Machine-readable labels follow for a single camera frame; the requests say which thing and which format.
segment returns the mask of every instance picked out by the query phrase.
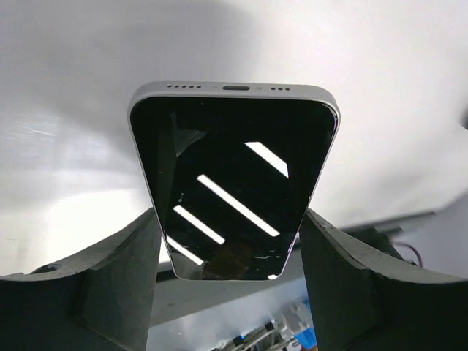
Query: phone screen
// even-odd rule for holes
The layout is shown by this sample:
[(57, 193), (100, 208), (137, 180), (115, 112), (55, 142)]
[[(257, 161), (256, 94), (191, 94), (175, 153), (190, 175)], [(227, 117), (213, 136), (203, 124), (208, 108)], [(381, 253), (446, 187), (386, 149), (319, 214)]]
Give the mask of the phone screen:
[(321, 102), (152, 97), (130, 123), (174, 271), (282, 272), (336, 133)]

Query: black screen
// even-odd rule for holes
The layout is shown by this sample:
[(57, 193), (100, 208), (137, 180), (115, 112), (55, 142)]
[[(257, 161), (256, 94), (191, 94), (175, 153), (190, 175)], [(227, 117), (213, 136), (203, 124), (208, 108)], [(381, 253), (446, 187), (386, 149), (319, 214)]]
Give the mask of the black screen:
[(283, 270), (336, 131), (325, 104), (153, 97), (131, 125), (176, 275)]

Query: screw hole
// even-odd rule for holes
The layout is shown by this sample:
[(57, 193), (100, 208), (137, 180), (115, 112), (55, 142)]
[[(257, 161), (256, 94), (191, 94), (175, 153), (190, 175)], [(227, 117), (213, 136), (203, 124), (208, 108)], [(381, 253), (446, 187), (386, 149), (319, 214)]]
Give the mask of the screw hole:
[(51, 263), (49, 265), (44, 265), (42, 267), (39, 267), (35, 271), (31, 272), (31, 274), (54, 272), (54, 271), (58, 270), (60, 267), (61, 267), (61, 265), (59, 265), (57, 263)]

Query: cable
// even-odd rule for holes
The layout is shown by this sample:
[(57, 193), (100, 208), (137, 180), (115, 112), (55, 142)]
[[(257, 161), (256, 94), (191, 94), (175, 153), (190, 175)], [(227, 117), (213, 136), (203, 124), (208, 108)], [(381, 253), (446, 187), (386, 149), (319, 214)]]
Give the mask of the cable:
[(406, 247), (406, 248), (410, 249), (411, 251), (413, 251), (414, 254), (416, 255), (417, 259), (418, 259), (418, 265), (419, 265), (421, 268), (424, 268), (424, 265), (423, 265), (423, 258), (422, 258), (422, 256), (421, 256), (421, 254), (419, 253), (419, 251), (418, 251), (413, 245), (410, 245), (410, 244), (407, 244), (407, 243), (402, 243), (402, 242), (399, 242), (399, 241), (394, 241), (394, 242), (393, 242), (393, 245), (394, 245), (394, 246)]

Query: charging port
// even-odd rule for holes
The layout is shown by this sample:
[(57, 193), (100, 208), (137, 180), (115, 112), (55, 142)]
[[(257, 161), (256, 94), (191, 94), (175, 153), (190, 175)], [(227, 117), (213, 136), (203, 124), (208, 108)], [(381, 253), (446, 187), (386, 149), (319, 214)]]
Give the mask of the charging port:
[(249, 86), (223, 86), (223, 90), (250, 90)]

